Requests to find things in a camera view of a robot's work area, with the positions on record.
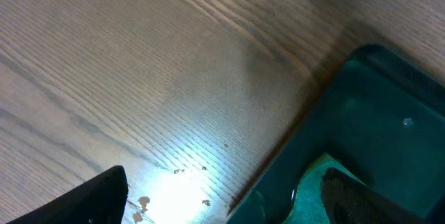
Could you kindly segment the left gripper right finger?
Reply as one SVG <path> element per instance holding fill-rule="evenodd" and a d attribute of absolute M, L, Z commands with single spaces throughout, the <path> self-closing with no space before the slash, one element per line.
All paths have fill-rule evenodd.
<path fill-rule="evenodd" d="M 329 167 L 321 179 L 321 200 L 334 224 L 424 224 L 426 221 Z"/>

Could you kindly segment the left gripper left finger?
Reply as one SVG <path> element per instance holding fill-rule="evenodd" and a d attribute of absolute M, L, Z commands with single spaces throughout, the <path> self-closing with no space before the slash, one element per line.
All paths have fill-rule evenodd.
<path fill-rule="evenodd" d="M 121 224 L 128 196 L 122 166 L 113 166 L 8 224 Z"/>

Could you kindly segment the green wavy sponge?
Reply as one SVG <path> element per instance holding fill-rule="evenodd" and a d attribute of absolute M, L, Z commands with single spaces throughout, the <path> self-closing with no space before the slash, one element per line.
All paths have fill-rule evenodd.
<path fill-rule="evenodd" d="M 348 176 L 362 183 L 360 179 L 354 176 L 340 161 L 323 153 L 313 162 L 311 162 L 304 171 L 297 189 L 294 191 L 293 208 L 286 217 L 283 224 L 329 224 L 325 208 L 321 198 L 321 180 L 325 171 L 330 168 L 336 168 Z"/>

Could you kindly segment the dark green rectangular tray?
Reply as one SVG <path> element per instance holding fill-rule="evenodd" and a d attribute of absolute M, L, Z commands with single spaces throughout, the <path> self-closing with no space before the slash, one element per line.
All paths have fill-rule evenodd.
<path fill-rule="evenodd" d="M 444 87 L 388 49 L 351 53 L 229 222 L 283 223 L 323 153 L 400 207 L 444 222 Z"/>

